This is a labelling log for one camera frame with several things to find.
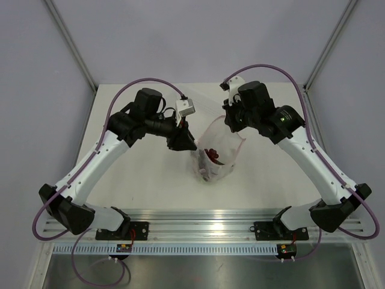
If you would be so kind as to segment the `red grape bunch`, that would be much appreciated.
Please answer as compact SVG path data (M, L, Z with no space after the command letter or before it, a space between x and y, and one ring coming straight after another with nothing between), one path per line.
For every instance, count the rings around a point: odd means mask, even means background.
M215 149L213 148L205 149L205 154L207 155L207 157L210 159L211 162L217 165L222 165L222 163L219 161L219 154Z

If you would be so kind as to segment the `clear zip top bag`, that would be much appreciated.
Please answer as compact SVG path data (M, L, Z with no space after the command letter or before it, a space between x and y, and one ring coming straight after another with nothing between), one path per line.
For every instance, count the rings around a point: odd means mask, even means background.
M246 141L237 132L231 132L224 120L224 116L216 118L196 141L197 149L191 152L195 177L207 183L217 182L233 172L236 158ZM210 148L217 151L222 165L207 157L205 149Z

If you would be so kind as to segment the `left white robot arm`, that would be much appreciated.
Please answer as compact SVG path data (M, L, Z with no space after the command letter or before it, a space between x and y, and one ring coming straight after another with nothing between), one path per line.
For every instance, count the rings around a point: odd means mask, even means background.
M173 114L165 117L158 108L165 104L162 94L154 89L139 90L133 102L108 118L100 139L69 174L55 185L45 184L39 195L47 212L73 235L89 229L100 229L122 240L129 235L131 218L122 210L87 203L92 189L134 143L151 134L166 139L171 151L197 149L189 131L186 116L195 112L191 99L182 96Z

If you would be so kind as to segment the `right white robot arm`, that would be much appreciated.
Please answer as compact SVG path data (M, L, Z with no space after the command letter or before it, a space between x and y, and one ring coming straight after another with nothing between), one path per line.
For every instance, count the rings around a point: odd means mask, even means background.
M321 195L313 203L282 209L273 218L274 234L288 238L308 226L330 233L340 229L360 201L372 193L370 187L347 177L307 133L306 121L293 107L275 106L265 84L236 76L220 87L228 92L223 109L230 130L254 128L270 139L297 163Z

